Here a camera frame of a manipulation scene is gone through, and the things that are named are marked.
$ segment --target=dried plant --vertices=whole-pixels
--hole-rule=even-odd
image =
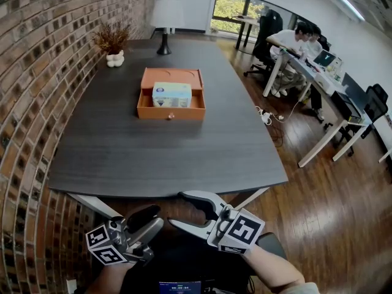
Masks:
[[[117,55],[125,49],[130,35],[130,24],[124,26],[122,21],[113,25],[101,22],[99,31],[93,32],[92,41],[108,55]]]

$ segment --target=white vase with plant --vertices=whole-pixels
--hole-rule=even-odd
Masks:
[[[111,25],[101,23],[99,31],[94,32],[92,41],[106,52],[108,67],[120,67],[124,62],[124,49],[130,34],[130,25],[123,26],[121,21]]]

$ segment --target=trees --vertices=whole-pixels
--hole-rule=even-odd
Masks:
[[[245,5],[245,0],[216,0],[214,16],[231,18],[236,15],[241,15],[244,10],[244,5]],[[252,18],[259,18],[261,11],[263,9],[264,9],[264,4],[255,5],[253,3],[250,3],[249,8],[247,10],[247,15]],[[215,27],[220,31],[239,33],[239,29],[241,28],[241,25],[237,23],[212,19],[211,27]]]

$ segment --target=white vase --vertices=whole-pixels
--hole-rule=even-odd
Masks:
[[[124,52],[121,50],[117,55],[106,55],[108,67],[119,67],[124,62]]]

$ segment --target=brick wall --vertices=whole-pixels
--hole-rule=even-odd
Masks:
[[[0,0],[0,292],[83,283],[94,213],[50,190],[48,169],[102,57],[91,32],[123,19],[148,38],[154,0]]]

